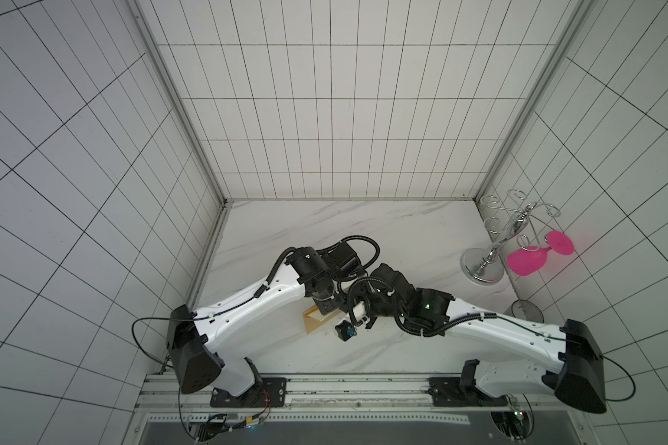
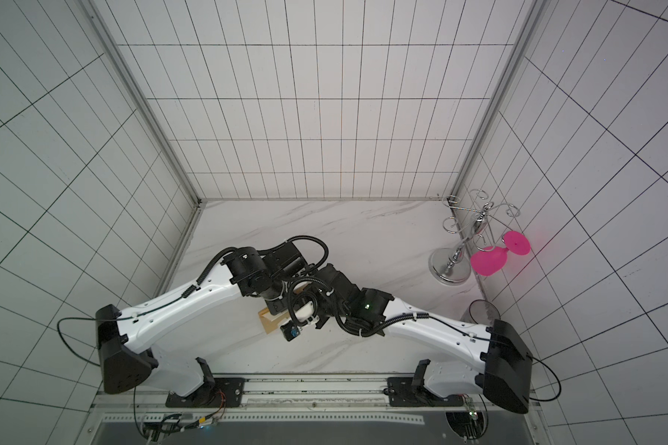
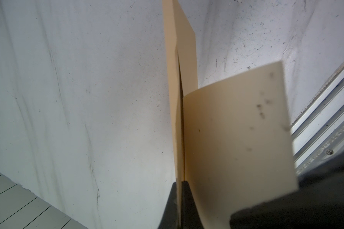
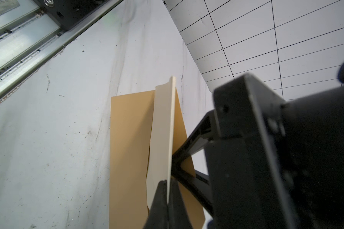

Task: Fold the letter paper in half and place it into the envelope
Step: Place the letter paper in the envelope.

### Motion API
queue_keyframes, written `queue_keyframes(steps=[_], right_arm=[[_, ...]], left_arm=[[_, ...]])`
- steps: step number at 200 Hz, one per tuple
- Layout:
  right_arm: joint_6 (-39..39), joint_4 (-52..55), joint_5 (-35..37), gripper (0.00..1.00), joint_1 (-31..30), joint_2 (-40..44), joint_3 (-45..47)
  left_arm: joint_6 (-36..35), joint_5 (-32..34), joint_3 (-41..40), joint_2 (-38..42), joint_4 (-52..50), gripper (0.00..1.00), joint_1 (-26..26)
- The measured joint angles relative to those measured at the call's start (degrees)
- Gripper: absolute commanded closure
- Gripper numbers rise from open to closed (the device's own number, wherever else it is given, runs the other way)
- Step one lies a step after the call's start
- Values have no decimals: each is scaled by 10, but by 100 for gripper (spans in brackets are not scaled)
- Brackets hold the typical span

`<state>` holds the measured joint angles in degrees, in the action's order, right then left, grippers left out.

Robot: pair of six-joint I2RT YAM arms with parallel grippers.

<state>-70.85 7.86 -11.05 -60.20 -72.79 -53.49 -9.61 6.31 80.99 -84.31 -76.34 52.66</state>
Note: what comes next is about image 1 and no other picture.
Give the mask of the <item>tan kraft envelope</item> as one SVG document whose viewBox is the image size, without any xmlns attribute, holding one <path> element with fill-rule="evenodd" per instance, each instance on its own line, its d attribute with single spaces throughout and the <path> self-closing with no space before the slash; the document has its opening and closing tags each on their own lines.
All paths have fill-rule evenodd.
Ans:
<svg viewBox="0 0 668 445">
<path fill-rule="evenodd" d="M 323 314 L 317 306 L 312 306 L 302 313 L 302 321 L 307 335 L 312 334 L 315 330 L 321 328 L 330 320 L 343 316 L 343 311 L 337 309 L 328 314 Z"/>
</svg>

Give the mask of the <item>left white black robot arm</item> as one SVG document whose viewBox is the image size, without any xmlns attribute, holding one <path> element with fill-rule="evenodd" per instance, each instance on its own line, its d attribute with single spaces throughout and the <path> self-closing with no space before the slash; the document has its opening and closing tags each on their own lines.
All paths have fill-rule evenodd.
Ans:
<svg viewBox="0 0 668 445">
<path fill-rule="evenodd" d="M 258 371 L 236 340 L 275 311 L 300 300 L 311 300 L 317 321 L 344 307 L 343 285 L 367 272 L 380 256 L 378 243 L 349 235 L 316 250 L 283 250 L 268 275 L 235 295 L 191 311 L 172 311 L 166 346 L 179 390 L 192 394 L 215 385 L 235 397 L 261 387 Z"/>
</svg>

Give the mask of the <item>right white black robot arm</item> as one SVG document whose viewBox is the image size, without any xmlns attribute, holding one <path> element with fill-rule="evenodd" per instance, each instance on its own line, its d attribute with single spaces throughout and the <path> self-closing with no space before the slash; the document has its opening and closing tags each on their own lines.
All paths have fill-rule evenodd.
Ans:
<svg viewBox="0 0 668 445">
<path fill-rule="evenodd" d="M 464 399 L 553 395 L 581 412 L 607 411 L 604 357 L 582 322 L 568 319 L 558 326 L 487 311 L 443 291 L 414 287 L 387 264 L 356 278 L 344 305 L 351 319 L 347 334 L 391 317 L 401 331 L 419 339 L 452 335 L 510 354 L 504 362 L 465 361 L 458 383 Z"/>
</svg>

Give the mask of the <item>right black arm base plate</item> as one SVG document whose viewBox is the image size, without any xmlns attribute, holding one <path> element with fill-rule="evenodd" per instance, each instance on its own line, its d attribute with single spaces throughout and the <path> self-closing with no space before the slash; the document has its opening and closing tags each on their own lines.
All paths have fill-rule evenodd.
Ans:
<svg viewBox="0 0 668 445">
<path fill-rule="evenodd" d="M 434 407 L 504 407 L 506 397 L 492 398 L 475 387 L 474 378 L 430 378 L 428 394 Z"/>
</svg>

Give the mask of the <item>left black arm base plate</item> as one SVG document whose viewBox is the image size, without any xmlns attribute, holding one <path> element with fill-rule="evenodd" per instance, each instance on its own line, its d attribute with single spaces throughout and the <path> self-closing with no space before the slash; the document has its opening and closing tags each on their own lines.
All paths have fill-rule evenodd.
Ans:
<svg viewBox="0 0 668 445">
<path fill-rule="evenodd" d="M 256 382 L 252 388 L 237 397 L 227 391 L 214 389 L 210 406 L 223 409 L 254 409 L 265 408 L 265 404 L 269 402 L 270 407 L 280 408 L 285 405 L 287 383 L 287 378 L 263 378 L 261 382 Z"/>
</svg>

